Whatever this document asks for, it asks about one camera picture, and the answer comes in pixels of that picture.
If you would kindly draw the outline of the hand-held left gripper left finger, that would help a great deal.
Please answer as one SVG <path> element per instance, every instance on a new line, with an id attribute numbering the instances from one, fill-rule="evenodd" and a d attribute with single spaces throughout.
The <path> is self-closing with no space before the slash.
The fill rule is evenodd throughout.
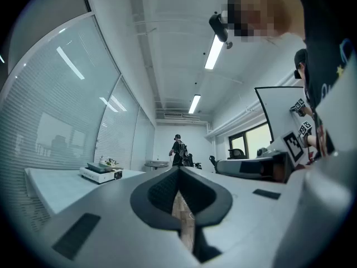
<path id="1" fill-rule="evenodd" d="M 111 181 L 62 210 L 40 232 L 44 257 L 57 268 L 195 268 L 175 230 L 156 229 L 131 206 L 136 187 L 174 172 Z"/>

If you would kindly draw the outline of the person's black printed t-shirt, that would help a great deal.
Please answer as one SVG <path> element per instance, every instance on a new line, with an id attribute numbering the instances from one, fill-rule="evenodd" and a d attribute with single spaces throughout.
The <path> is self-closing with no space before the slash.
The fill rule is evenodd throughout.
<path id="1" fill-rule="evenodd" d="M 355 0 L 300 1 L 307 47 L 307 92 L 316 109 L 342 76 L 355 50 L 357 34 L 348 26 Z"/>

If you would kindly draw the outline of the black-framed white board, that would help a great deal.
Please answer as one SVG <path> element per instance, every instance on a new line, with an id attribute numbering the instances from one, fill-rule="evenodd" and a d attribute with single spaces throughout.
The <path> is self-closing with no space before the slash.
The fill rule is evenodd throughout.
<path id="1" fill-rule="evenodd" d="M 272 141 L 289 131 L 299 134 L 304 122 L 309 122 L 311 132 L 315 132 L 314 121 L 310 116 L 301 117 L 291 111 L 295 105 L 305 102 L 302 87 L 256 87 L 255 92 L 266 116 Z"/>

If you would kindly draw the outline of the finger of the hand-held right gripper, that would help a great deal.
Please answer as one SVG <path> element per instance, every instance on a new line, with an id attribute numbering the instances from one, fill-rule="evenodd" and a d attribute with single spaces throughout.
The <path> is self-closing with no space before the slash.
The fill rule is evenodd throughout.
<path id="1" fill-rule="evenodd" d="M 216 162 L 216 173 L 235 178 L 262 180 L 263 166 L 258 159 L 232 159 L 218 160 Z"/>

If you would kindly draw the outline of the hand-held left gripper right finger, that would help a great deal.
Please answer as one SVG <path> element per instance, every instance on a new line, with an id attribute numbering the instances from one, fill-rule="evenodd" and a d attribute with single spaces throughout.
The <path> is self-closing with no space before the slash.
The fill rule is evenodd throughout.
<path id="1" fill-rule="evenodd" d="M 200 182 L 216 186 L 232 197 L 230 210 L 220 223 L 196 229 L 195 248 L 208 259 L 179 259 L 180 268 L 273 268 L 278 246 L 292 220 L 292 183 L 271 183 L 182 171 Z"/>

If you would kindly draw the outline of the long ceiling light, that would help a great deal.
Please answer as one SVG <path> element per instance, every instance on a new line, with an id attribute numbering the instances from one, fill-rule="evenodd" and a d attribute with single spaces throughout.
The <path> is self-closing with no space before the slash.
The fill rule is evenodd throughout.
<path id="1" fill-rule="evenodd" d="M 190 109 L 189 109 L 189 114 L 193 114 L 195 112 L 195 109 L 199 103 L 200 98 L 201 98 L 201 95 L 199 95 L 199 94 L 194 95 L 193 100 L 191 102 Z"/>
<path id="2" fill-rule="evenodd" d="M 214 36 L 213 43 L 211 45 L 208 58 L 206 60 L 205 69 L 213 70 L 216 61 L 220 55 L 224 42 L 221 42 L 217 35 Z"/>

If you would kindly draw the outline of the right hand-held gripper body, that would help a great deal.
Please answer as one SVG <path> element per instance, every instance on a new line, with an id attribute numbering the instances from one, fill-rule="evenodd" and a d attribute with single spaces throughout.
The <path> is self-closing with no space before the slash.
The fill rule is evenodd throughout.
<path id="1" fill-rule="evenodd" d="M 297 165 L 305 156 L 305 151 L 296 134 L 289 131 L 276 138 L 267 148 L 257 151 L 261 159 L 263 175 L 271 176 L 279 183 L 286 183 Z"/>

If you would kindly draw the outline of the dark-framed window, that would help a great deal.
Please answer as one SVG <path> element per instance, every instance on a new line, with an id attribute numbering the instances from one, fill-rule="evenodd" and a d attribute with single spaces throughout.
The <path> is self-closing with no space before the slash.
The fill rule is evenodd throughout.
<path id="1" fill-rule="evenodd" d="M 230 149 L 241 149 L 249 159 L 257 157 L 257 151 L 270 145 L 271 133 L 267 122 L 229 137 Z"/>

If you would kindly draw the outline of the white portable gas stove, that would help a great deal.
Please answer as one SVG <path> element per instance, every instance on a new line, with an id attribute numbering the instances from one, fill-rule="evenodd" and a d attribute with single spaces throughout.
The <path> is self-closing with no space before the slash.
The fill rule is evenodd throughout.
<path id="1" fill-rule="evenodd" d="M 83 178 L 93 181 L 97 184 L 104 184 L 109 181 L 118 180 L 122 177 L 123 172 L 121 169 L 110 169 L 108 172 L 98 173 L 89 167 L 81 167 L 79 171 Z"/>

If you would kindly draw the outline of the grey square pan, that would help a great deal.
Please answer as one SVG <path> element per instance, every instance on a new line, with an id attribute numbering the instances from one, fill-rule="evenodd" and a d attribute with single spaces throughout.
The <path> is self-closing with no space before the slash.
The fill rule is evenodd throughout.
<path id="1" fill-rule="evenodd" d="M 88 165 L 88 169 L 98 173 L 98 174 L 104 174 L 104 173 L 109 173 L 113 170 L 113 168 L 111 166 L 108 166 L 106 164 L 100 164 L 100 163 L 87 163 Z"/>

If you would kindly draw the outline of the table with light blue cloth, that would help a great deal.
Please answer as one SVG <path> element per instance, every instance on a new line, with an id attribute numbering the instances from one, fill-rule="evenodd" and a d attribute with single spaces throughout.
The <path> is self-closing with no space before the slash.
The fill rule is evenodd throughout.
<path id="1" fill-rule="evenodd" d="M 28 196 L 39 198 L 50 217 L 61 213 L 83 198 L 107 198 L 108 194 L 117 190 L 120 195 L 128 195 L 128 186 L 140 175 L 146 173 L 124 169 L 120 179 L 98 185 L 82 177 L 79 170 L 25 169 Z"/>

